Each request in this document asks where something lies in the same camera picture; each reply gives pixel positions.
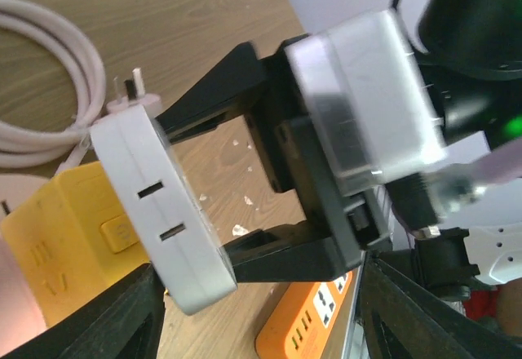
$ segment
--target wood grain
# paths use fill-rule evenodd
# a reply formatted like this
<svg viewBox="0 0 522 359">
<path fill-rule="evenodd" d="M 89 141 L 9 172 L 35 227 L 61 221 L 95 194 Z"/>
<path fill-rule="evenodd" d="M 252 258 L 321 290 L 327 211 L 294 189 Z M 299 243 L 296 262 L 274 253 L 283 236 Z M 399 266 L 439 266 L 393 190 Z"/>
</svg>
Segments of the wood grain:
<svg viewBox="0 0 522 359">
<path fill-rule="evenodd" d="M 260 55 L 268 55 L 281 40 L 302 32 L 286 0 L 32 1 L 66 16 L 88 35 L 109 81 L 127 77 L 139 66 L 147 88 L 161 94 L 166 105 L 236 44 L 252 40 Z M 76 103 L 60 64 L 37 44 L 1 29 L 0 54 L 0 119 L 43 131 L 64 129 Z M 201 203 L 223 242 L 232 239 L 235 224 L 252 230 L 302 219 L 293 193 L 270 190 L 249 143 L 246 127 L 237 119 L 175 147 L 194 191 L 204 195 Z M 25 172 L 52 175 L 57 164 Z M 253 205 L 247 205 L 245 197 Z M 159 357 L 256 358 L 254 338 L 284 289 L 241 285 L 194 317 L 185 317 L 167 300 Z"/>
</svg>

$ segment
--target white scrap on table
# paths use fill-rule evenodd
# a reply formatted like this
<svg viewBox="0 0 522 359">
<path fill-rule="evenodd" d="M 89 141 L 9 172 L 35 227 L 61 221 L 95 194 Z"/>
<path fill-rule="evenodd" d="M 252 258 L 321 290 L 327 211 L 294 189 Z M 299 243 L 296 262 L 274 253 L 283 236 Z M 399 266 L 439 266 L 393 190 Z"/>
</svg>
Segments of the white scrap on table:
<svg viewBox="0 0 522 359">
<path fill-rule="evenodd" d="M 232 235 L 234 237 L 242 237 L 243 235 L 248 234 L 248 230 L 244 228 L 243 226 L 236 224 L 234 228 L 232 229 Z"/>
</svg>

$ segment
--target pink object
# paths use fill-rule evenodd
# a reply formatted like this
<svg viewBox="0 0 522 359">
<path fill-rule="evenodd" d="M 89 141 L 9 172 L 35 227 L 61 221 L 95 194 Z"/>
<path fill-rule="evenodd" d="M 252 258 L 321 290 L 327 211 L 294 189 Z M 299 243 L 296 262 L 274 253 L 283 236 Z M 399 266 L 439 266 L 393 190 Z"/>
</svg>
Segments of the pink object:
<svg viewBox="0 0 522 359">
<path fill-rule="evenodd" d="M 14 210 L 46 182 L 33 175 L 0 175 L 0 202 Z M 0 224 L 3 218 L 0 210 Z M 1 236 L 0 315 L 0 357 L 46 330 L 38 303 Z"/>
</svg>

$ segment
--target yellow box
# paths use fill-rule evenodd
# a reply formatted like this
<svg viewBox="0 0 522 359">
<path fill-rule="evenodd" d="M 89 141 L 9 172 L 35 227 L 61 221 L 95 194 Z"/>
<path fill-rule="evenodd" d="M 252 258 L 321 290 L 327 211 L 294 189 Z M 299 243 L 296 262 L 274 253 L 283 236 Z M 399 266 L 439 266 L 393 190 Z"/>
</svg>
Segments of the yellow box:
<svg viewBox="0 0 522 359">
<path fill-rule="evenodd" d="M 0 224 L 49 327 L 148 262 L 99 162 L 60 173 Z"/>
</svg>

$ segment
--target red object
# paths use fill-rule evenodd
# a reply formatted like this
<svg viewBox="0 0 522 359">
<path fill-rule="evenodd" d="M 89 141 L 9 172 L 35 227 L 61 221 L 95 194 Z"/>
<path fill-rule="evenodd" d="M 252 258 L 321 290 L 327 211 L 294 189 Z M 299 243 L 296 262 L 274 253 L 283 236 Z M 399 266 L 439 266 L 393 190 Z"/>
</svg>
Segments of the red object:
<svg viewBox="0 0 522 359">
<path fill-rule="evenodd" d="M 499 286 L 496 291 L 473 291 L 471 299 L 464 302 L 466 316 L 473 321 L 477 321 L 482 317 L 497 316 L 497 297 L 500 293 Z"/>
</svg>

